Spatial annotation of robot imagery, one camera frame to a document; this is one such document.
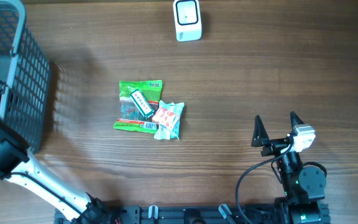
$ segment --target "barcode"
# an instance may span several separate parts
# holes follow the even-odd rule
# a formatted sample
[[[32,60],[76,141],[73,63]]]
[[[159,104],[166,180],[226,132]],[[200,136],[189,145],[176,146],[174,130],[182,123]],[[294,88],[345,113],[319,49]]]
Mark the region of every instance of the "barcode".
[[[144,124],[141,124],[142,128],[145,129],[150,129],[150,130],[156,130],[157,129],[157,125],[154,123],[150,123],[150,122],[145,122]]]

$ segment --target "white device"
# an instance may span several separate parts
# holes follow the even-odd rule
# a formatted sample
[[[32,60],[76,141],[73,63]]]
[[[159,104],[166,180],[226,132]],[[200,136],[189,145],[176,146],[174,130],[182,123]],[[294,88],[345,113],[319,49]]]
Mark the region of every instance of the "white device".
[[[316,131],[310,124],[297,124],[293,127],[295,136],[293,136],[293,145],[290,152],[302,152],[304,149],[308,149],[316,138]],[[284,153],[288,147],[281,150],[281,153]]]
[[[175,0],[173,2],[173,15],[178,41],[201,38],[201,13],[198,0]]]

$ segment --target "plastic wrapper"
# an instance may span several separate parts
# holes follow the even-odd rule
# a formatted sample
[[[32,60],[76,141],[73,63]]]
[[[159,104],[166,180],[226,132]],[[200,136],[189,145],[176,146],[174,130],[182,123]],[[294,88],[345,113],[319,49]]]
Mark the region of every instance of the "plastic wrapper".
[[[171,111],[172,113],[179,116],[179,121],[173,127],[172,131],[166,128],[164,125],[159,125],[157,132],[154,134],[154,138],[161,140],[161,139],[179,139],[179,129],[180,129],[180,116],[181,112],[185,107],[185,103],[164,103],[160,100],[160,107]]]
[[[173,128],[179,121],[180,117],[177,114],[172,113],[171,111],[160,107],[152,118],[152,121],[158,125],[164,125],[170,131],[173,131]]]

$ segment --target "basket mesh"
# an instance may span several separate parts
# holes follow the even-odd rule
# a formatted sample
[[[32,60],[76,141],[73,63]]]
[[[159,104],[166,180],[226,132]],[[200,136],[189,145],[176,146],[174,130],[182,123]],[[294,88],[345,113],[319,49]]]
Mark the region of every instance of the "basket mesh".
[[[2,96],[0,117],[29,142],[33,152],[37,152],[50,83],[50,67],[27,25],[18,24],[18,21],[18,11],[1,1],[0,56],[11,55],[16,29],[22,29],[23,32],[18,54],[11,59],[9,76],[3,80],[8,84],[9,91]]]

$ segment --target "green snack package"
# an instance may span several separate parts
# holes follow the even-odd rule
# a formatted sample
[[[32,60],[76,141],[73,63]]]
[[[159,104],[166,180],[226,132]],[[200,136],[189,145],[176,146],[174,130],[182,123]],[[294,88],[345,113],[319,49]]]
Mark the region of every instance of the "green snack package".
[[[114,123],[114,128],[155,134],[157,132],[157,125],[152,122],[151,118],[144,118],[131,98],[131,93],[135,90],[139,90],[144,95],[154,111],[158,110],[158,103],[162,91],[162,80],[143,82],[120,81],[119,108],[121,110],[121,117]]]

